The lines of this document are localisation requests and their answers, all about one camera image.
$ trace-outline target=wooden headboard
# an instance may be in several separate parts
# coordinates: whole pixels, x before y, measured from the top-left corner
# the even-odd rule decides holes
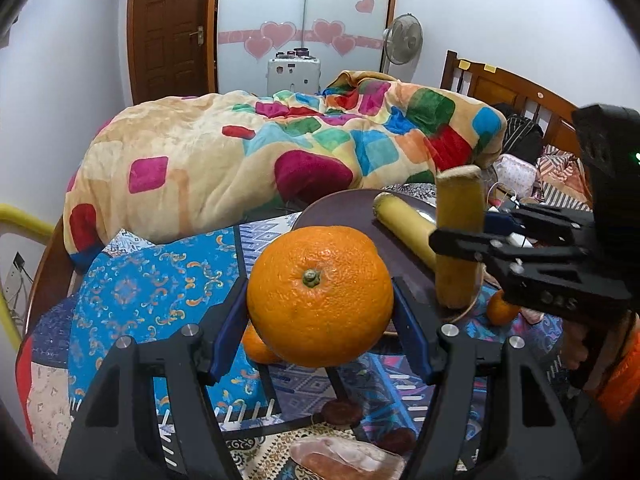
[[[529,111],[545,132],[545,144],[580,156],[571,118],[575,105],[540,85],[501,68],[460,59],[457,52],[449,50],[440,88],[488,105],[507,103],[519,114]]]

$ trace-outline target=wooden door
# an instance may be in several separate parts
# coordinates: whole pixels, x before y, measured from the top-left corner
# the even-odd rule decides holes
[[[206,94],[207,0],[129,0],[127,13],[134,103]]]

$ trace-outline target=tangerine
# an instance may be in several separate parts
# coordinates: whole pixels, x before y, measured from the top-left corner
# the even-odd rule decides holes
[[[246,299],[267,346],[309,368],[344,364],[369,350],[394,302],[373,241],[345,226],[305,227],[276,238],[256,260]]]
[[[504,301],[504,291],[499,290],[492,295],[486,306],[486,316],[497,326],[509,324],[520,312],[520,307]]]
[[[273,365],[280,362],[280,358],[264,344],[251,323],[244,330],[242,345],[244,353],[251,361],[261,365]]]

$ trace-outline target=pink heart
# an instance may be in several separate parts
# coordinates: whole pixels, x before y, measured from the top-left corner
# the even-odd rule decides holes
[[[273,40],[271,38],[256,38],[254,36],[249,36],[244,40],[244,49],[254,56],[255,59],[260,59],[272,48]]]
[[[356,40],[351,36],[337,36],[331,42],[338,54],[344,56],[356,48]]]
[[[314,26],[312,28],[320,41],[327,45],[331,45],[334,38],[344,34],[343,22],[329,23],[327,20],[319,19],[314,21]]]
[[[366,12],[367,14],[371,14],[373,12],[373,7],[376,5],[375,0],[360,0],[356,4],[356,10],[358,12]]]
[[[277,24],[275,22],[263,23],[260,27],[260,33],[273,41],[275,48],[280,48],[289,41],[293,40],[296,35],[296,26],[291,22]]]

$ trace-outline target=round tray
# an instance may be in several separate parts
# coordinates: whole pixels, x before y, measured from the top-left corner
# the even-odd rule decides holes
[[[420,261],[396,236],[373,216],[373,199],[382,191],[379,189],[348,189],[339,191],[314,202],[298,217],[294,229],[314,225],[345,225],[366,234],[378,248],[378,254],[386,264],[391,276],[404,279],[416,300],[438,305],[435,298],[433,272]],[[391,192],[410,206],[423,211],[433,221],[436,208],[409,195]],[[450,317],[455,311],[437,307],[442,318]],[[395,334],[390,323],[387,332]]]

